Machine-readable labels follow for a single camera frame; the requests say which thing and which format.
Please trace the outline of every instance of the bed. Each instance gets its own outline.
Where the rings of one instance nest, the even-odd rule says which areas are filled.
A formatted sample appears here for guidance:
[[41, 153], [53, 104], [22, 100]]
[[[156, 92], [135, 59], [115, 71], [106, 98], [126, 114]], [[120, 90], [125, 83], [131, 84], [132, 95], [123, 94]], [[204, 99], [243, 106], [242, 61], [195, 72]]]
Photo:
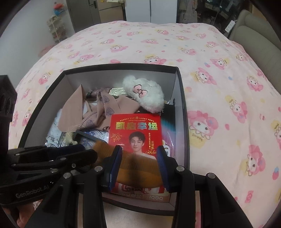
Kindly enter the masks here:
[[243, 47], [211, 25], [114, 21], [59, 43], [16, 88], [9, 148], [18, 147], [32, 112], [63, 70], [105, 63], [179, 68], [190, 170], [215, 173], [253, 227], [263, 227], [281, 195], [281, 96]]

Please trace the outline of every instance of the open box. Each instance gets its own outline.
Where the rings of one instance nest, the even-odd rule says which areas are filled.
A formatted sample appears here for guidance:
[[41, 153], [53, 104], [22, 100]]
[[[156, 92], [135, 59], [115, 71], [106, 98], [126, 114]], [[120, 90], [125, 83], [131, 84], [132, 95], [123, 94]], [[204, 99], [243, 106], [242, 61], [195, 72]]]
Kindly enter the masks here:
[[[142, 63], [103, 64], [63, 71], [42, 97], [23, 132], [19, 147], [44, 145], [46, 135], [58, 112], [82, 84], [85, 91], [122, 87], [128, 75], [157, 82], [164, 99], [175, 105], [175, 156], [179, 165], [189, 168], [189, 136], [187, 111], [181, 75], [177, 67]], [[103, 193], [104, 202], [142, 213], [174, 214], [176, 193], [169, 202], [153, 202]]]

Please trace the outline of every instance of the young man photo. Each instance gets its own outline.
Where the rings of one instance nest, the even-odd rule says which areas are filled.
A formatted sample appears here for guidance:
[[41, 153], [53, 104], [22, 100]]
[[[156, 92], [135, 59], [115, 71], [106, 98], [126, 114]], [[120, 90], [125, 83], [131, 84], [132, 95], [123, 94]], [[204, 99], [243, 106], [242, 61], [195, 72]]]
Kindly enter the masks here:
[[139, 154], [151, 159], [156, 159], [156, 157], [146, 154], [145, 151], [142, 151], [142, 147], [145, 143], [145, 135], [143, 133], [139, 131], [133, 132], [129, 136], [129, 141], [134, 154]]

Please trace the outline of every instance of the white fluffy plush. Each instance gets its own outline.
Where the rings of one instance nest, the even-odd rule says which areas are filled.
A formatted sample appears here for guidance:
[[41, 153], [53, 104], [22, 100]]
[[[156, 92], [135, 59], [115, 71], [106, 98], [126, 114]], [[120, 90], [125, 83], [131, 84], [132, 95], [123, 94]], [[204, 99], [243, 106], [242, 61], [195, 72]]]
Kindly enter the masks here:
[[123, 80], [123, 88], [129, 96], [135, 98], [140, 106], [147, 111], [157, 113], [162, 110], [164, 106], [164, 94], [161, 86], [155, 81], [127, 76]]

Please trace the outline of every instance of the red card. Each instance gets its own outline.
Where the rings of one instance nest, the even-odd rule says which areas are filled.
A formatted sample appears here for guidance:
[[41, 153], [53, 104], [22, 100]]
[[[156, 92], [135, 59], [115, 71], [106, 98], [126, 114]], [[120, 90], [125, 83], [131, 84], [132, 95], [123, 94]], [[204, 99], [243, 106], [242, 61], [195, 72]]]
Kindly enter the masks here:
[[141, 113], [112, 115], [108, 144], [120, 145], [129, 153], [156, 157], [156, 149], [162, 145], [160, 116]]

